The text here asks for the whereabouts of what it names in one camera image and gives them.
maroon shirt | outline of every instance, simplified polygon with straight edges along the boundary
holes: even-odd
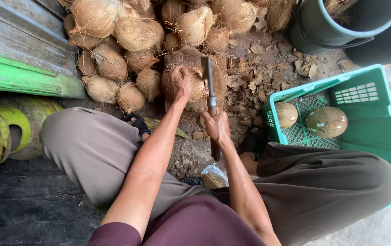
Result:
[[[265,246],[230,207],[208,196],[191,196],[173,205],[147,229],[113,222],[97,228],[87,246]]]

green plastic crate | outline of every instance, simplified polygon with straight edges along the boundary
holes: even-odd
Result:
[[[275,102],[289,102],[297,107],[299,119],[293,126],[280,129]],[[347,129],[338,138],[315,137],[306,128],[304,120],[308,111],[325,105],[339,108],[347,116]],[[366,151],[391,164],[391,93],[382,65],[365,67],[276,92],[264,104],[262,111],[271,141]]]

black sandal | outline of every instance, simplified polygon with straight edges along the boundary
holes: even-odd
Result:
[[[142,135],[144,133],[151,134],[151,130],[148,128],[148,126],[145,124],[145,122],[137,116],[135,113],[127,114],[122,121],[130,122],[132,118],[136,118],[135,122],[132,122],[132,126],[139,129],[139,135]]]

green painted wood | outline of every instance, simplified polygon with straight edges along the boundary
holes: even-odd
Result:
[[[0,91],[63,98],[87,98],[78,78],[56,74],[0,56]]]

brown pants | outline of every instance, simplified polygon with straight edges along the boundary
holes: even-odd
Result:
[[[116,198],[142,144],[137,128],[83,108],[52,114],[40,140],[44,155],[103,209]],[[258,176],[255,186],[283,246],[303,245],[391,204],[391,165],[365,152],[269,143]],[[228,188],[211,192],[166,173],[150,219],[191,195],[230,201]]]

